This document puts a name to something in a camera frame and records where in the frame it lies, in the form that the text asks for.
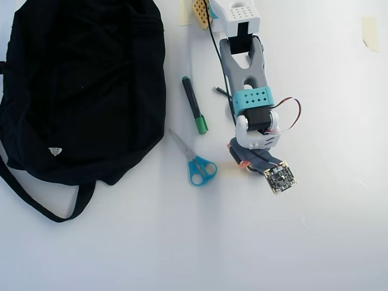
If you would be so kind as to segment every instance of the red wire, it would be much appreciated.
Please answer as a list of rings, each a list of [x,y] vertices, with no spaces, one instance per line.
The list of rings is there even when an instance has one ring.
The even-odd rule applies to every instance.
[[[299,102],[299,100],[297,100],[296,98],[294,97],[287,97],[287,98],[284,98],[282,101],[279,102],[278,105],[274,106],[274,107],[271,107],[270,109],[275,109],[277,107],[279,107],[280,105],[284,104],[285,102],[287,101],[290,101],[290,100],[294,100],[296,103],[298,103],[298,107],[299,107],[299,113],[298,113],[298,116],[296,117],[296,120],[293,122],[293,124],[291,125],[291,127],[287,130],[284,130],[282,132],[273,132],[271,130],[268,130],[266,131],[266,133],[276,133],[276,134],[280,134],[280,133],[284,133],[284,132],[288,132],[289,130],[293,129],[293,127],[295,126],[295,124],[298,122],[298,120],[300,119],[301,117],[301,114],[302,114],[302,105],[301,103]]]

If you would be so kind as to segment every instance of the green marker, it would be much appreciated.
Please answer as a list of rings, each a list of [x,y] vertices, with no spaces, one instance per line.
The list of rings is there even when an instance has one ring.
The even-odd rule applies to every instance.
[[[200,135],[204,135],[205,133],[207,133],[208,128],[205,121],[205,117],[201,114],[198,103],[196,101],[192,82],[189,77],[185,76],[182,78],[182,83],[184,90],[186,91],[187,99],[189,100],[190,106],[192,108],[196,128],[198,129]]]

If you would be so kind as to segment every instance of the scissors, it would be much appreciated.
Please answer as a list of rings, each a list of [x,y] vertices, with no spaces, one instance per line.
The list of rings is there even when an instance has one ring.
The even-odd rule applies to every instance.
[[[206,161],[197,156],[181,138],[170,129],[175,142],[181,150],[186,154],[189,161],[190,181],[195,186],[203,186],[213,179],[217,174],[217,165],[214,162]]]

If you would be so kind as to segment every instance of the backpack logo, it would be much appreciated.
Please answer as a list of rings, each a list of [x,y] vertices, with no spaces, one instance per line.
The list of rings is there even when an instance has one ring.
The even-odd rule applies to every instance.
[[[62,152],[62,149],[60,147],[49,147],[48,149],[54,156],[58,156]]]

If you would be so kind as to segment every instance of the scissor blade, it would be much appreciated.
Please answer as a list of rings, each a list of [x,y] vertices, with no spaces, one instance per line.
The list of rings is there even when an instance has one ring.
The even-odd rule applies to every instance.
[[[184,141],[181,140],[181,138],[172,129],[169,129],[169,131],[173,139],[175,140],[176,144],[181,148],[181,150],[186,155],[187,159],[189,161],[192,161],[193,159],[195,159],[196,154],[184,143]]]

